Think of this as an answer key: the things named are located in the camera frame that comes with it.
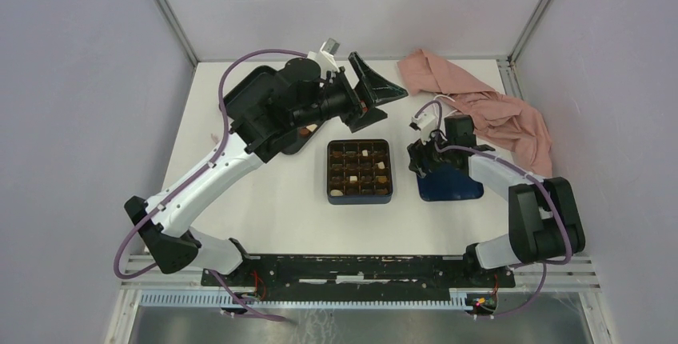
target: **white table surface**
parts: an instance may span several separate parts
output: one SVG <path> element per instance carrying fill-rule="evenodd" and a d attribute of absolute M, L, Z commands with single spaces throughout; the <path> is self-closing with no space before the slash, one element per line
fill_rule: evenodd
<path fill-rule="evenodd" d="M 481 81 L 504 92 L 494 60 L 456 60 Z M 225 92 L 262 64 L 246 62 L 228 77 Z M 349 80 L 357 78 L 348 62 Z M 401 84 L 395 61 L 369 61 L 376 72 Z M 175 182 L 211 151 L 222 133 L 217 85 L 228 62 L 197 67 L 166 172 Z M 415 174 L 407 169 L 406 147 L 417 133 L 411 116 L 433 97 L 421 93 L 382 106 L 389 118 L 355 134 L 335 118 L 320 128 L 297 154 L 279 154 L 235 183 L 193 224 L 218 238 L 236 238 L 251 253 L 276 254 L 463 254 L 468 244 L 508 232 L 508 205 L 485 189 L 483 198 L 460 202 L 424 202 Z M 449 108 L 444 106 L 445 113 Z M 333 206 L 325 194 L 328 142 L 347 138 L 383 138 L 389 142 L 393 197 L 385 205 Z M 510 158 L 511 154 L 502 150 Z"/>

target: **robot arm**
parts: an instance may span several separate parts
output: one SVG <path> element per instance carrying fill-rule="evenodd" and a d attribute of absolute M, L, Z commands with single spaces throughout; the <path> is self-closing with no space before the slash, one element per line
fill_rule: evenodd
<path fill-rule="evenodd" d="M 440 130 L 430 130 L 428 117 L 414 118 L 411 127 L 421 130 L 420 139 L 408 146 L 409 169 L 420 177 L 442 164 L 452 164 L 473 180 L 482 183 L 508 202 L 508 233 L 467 247 L 465 260 L 481 270 L 544 261 L 565 254 L 563 235 L 544 195 L 533 180 L 548 192 L 568 235 L 572 252 L 584 249 L 584 231 L 576 208 L 572 187 L 564 178 L 543 178 L 518 174 L 497 161 L 489 146 L 478 146 L 473 120 L 467 115 L 445 119 L 445 138 Z M 446 146 L 460 146 L 447 149 Z"/>
<path fill-rule="evenodd" d="M 407 96 L 356 53 L 349 61 L 359 82 L 351 87 L 344 68 L 334 61 L 337 48 L 330 39 L 317 53 L 293 58 L 281 70 L 253 70 L 225 98 L 237 102 L 240 110 L 228 111 L 233 122 L 221 156 L 214 158 L 217 150 L 212 150 L 170 188 L 146 200 L 135 196 L 127 201 L 125 209 L 135 225 L 155 213 L 139 234 L 162 273 L 186 266 L 234 271 L 243 256 L 237 241 L 190 227 L 197 216 L 237 180 L 294 144 L 300 127 L 339 117 L 356 132 L 387 117 L 378 106 Z"/>

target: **pink cloth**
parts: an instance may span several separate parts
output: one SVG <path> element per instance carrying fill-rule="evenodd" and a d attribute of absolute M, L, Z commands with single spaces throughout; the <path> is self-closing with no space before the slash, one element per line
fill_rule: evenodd
<path fill-rule="evenodd" d="M 527 102 L 496 92 L 427 50 L 417 50 L 400 60 L 398 68 L 411 94 L 422 90 L 451 94 L 454 102 L 445 102 L 471 115 L 478 137 L 513 151 L 522 168 L 551 177 L 551 137 L 541 113 Z"/>

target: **black joint housing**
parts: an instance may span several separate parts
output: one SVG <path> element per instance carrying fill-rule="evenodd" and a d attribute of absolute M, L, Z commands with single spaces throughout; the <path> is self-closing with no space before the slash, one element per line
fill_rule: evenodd
<path fill-rule="evenodd" d="M 254 69 L 224 97 L 231 130 L 247 144 L 246 151 L 268 162 L 288 153 L 303 127 L 339 117 L 357 132 L 387 118 L 377 107 L 407 91 L 374 72 L 357 53 L 349 61 L 358 76 L 355 87 L 343 67 L 322 80 L 320 66 L 309 58 L 293 58 L 281 70 Z"/>
<path fill-rule="evenodd" d="M 564 178 L 549 178 L 544 180 L 544 187 L 563 221 L 572 253 L 581 252 L 586 239 L 570 183 Z M 508 188 L 508 239 L 513 253 L 523 263 L 565 255 L 564 240 L 555 218 L 541 218 L 540 206 L 550 210 L 546 204 L 533 184 Z"/>
<path fill-rule="evenodd" d="M 453 115 L 445 118 L 445 137 L 450 145 L 476 146 L 476 135 L 473 134 L 473 119 L 467 114 Z"/>
<path fill-rule="evenodd" d="M 478 262 L 478 257 L 476 255 L 476 247 L 478 243 L 471 244 L 466 246 L 466 252 L 462 256 L 465 264 L 465 275 L 474 276 L 482 271 L 480 262 Z"/>
<path fill-rule="evenodd" d="M 125 203 L 125 212 L 137 225 L 146 215 L 146 201 L 133 196 Z M 162 226 L 147 221 L 139 230 L 139 235 L 149 249 L 151 256 L 163 274 L 173 274 L 187 267 L 197 256 L 201 244 L 186 231 L 180 238 L 161 233 Z"/>

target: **white wall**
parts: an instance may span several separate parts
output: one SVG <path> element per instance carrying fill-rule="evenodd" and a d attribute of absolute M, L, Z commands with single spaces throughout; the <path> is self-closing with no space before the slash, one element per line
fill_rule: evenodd
<path fill-rule="evenodd" d="M 622 343 L 676 342 L 675 0 L 554 0 L 519 60 Z"/>
<path fill-rule="evenodd" d="M 191 74 L 152 0 L 0 0 L 0 342 L 101 342 Z"/>
<path fill-rule="evenodd" d="M 327 37 L 364 57 L 417 47 L 448 56 L 510 52 L 539 0 L 169 0 L 197 56 L 314 50 Z"/>

